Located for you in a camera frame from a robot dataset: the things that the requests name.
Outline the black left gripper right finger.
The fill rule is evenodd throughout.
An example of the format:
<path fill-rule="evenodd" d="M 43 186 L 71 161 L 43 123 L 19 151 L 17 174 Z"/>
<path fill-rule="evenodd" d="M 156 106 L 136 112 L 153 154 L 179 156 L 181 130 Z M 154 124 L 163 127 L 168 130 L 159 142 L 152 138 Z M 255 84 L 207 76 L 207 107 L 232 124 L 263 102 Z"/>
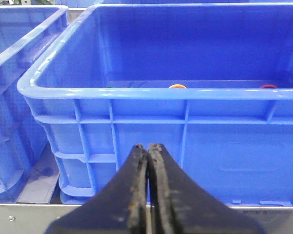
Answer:
<path fill-rule="evenodd" d="M 229 208 L 197 185 L 163 144 L 150 144 L 148 166 L 157 234 L 261 234 L 251 217 Z"/>

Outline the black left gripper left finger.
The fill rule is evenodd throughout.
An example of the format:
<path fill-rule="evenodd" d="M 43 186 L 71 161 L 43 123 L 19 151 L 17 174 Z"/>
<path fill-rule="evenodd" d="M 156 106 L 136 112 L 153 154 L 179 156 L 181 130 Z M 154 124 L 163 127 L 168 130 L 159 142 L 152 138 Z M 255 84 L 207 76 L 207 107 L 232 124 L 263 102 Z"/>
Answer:
<path fill-rule="evenodd" d="M 145 234 L 147 152 L 132 147 L 106 186 L 84 205 L 53 221 L 47 234 Z"/>

